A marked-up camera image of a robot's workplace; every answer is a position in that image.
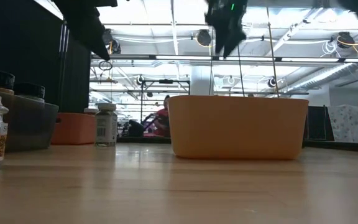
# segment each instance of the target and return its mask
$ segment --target ceiling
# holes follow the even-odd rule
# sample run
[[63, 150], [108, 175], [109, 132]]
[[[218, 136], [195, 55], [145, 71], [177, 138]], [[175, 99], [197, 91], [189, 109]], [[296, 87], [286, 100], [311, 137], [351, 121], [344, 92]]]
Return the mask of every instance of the ceiling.
[[[36, 0], [57, 16], [59, 12], [50, 0]], [[258, 6], [258, 1], [249, 1], [245, 16], [242, 18], [247, 40], [239, 44], [240, 56], [266, 57], [271, 52], [269, 18], [266, 7]], [[268, 1], [277, 6], [277, 1]], [[353, 12], [345, 9], [311, 9], [299, 1], [298, 7], [270, 7], [270, 23], [275, 57], [358, 57], [353, 48], [334, 48], [328, 45], [332, 36], [339, 32], [349, 32], [358, 43], [358, 18]], [[203, 47], [194, 39], [200, 29], [212, 28], [205, 25], [204, 13], [207, 4], [204, 0], [174, 0], [173, 12], [171, 1], [161, 0], [118, 0], [118, 7], [99, 7], [100, 20], [106, 28], [112, 29], [122, 49], [122, 54], [131, 55], [211, 55], [209, 47]], [[231, 56], [238, 56], [235, 50]], [[127, 90], [138, 90], [135, 79], [139, 75], [149, 80], [169, 78], [172, 80], [189, 80], [194, 64], [188, 62], [162, 63], [159, 66], [149, 66], [151, 61], [143, 60], [114, 60], [110, 71], [102, 71], [99, 61], [94, 59], [91, 68], [90, 90], [121, 91], [114, 93], [98, 92], [98, 96], [110, 98], [116, 103], [140, 103], [135, 97], [123, 93]], [[295, 82], [308, 74], [319, 70], [321, 66], [307, 65], [277, 65], [278, 80]], [[238, 91], [241, 89], [238, 64], [212, 63], [209, 66], [214, 75], [216, 91]], [[273, 76], [270, 64], [242, 65], [241, 67], [246, 91], [261, 91], [267, 88], [266, 82]], [[112, 78], [117, 84], [98, 83], [100, 79]], [[183, 91], [176, 85], [161, 85], [150, 87], [149, 90]], [[162, 100], [166, 94], [156, 93], [155, 100]]]

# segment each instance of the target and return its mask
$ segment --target person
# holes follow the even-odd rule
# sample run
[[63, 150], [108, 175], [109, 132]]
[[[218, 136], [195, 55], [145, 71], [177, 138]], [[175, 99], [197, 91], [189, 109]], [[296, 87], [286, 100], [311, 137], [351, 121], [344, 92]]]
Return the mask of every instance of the person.
[[156, 136], [170, 137], [169, 130], [169, 117], [168, 117], [168, 99], [169, 95], [167, 95], [164, 99], [164, 109], [161, 109], [156, 112], [157, 119], [154, 121], [154, 125], [157, 128], [154, 131]]

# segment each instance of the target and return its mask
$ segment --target wooden table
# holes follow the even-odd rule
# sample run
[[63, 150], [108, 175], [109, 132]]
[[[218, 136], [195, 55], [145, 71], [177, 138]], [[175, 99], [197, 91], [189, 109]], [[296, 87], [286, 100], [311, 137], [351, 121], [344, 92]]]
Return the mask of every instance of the wooden table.
[[169, 145], [8, 154], [0, 224], [358, 224], [358, 153], [297, 161], [192, 161]]

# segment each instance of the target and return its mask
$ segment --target small bottle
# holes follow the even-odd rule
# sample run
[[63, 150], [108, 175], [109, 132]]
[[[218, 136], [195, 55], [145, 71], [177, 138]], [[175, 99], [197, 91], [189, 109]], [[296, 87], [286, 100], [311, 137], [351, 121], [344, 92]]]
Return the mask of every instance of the small bottle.
[[113, 103], [98, 104], [99, 112], [96, 118], [95, 146], [116, 146], [117, 142], [117, 114]]

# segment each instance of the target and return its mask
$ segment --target orange container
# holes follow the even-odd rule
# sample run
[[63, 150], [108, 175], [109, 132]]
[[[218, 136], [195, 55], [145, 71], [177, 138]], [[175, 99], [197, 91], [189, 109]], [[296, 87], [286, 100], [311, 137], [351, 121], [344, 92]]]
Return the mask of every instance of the orange container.
[[95, 118], [88, 114], [59, 113], [52, 144], [91, 144], [95, 140]]
[[173, 151], [189, 159], [296, 159], [307, 109], [297, 99], [171, 97]]

